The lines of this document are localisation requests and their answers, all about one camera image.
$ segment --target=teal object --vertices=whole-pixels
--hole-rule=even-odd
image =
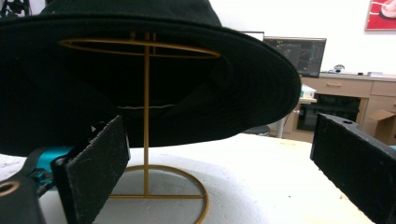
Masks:
[[[49,147],[47,150],[41,154],[38,159],[36,169],[44,169],[50,175],[52,175],[52,170],[50,168],[50,163],[58,157],[67,154],[73,147]]]

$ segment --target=white wall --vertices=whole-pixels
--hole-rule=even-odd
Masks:
[[[223,26],[327,38],[322,70],[396,74],[396,31],[365,31],[370,0],[210,0]]]

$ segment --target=red sign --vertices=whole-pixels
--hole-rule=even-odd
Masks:
[[[396,30],[396,0],[372,0],[367,30]]]

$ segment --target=cabinet drawer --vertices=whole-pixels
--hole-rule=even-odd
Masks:
[[[302,82],[317,90],[319,94],[345,95],[368,98],[371,92],[373,81],[343,79],[343,78],[307,78],[303,77]]]
[[[396,112],[396,97],[390,96],[374,96],[372,95],[366,109],[366,116],[373,113],[377,109],[385,109]]]
[[[375,81],[371,94],[396,97],[396,82]]]

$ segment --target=metal ring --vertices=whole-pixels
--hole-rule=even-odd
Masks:
[[[20,187],[18,181],[8,181],[0,185],[0,197],[6,196]]]

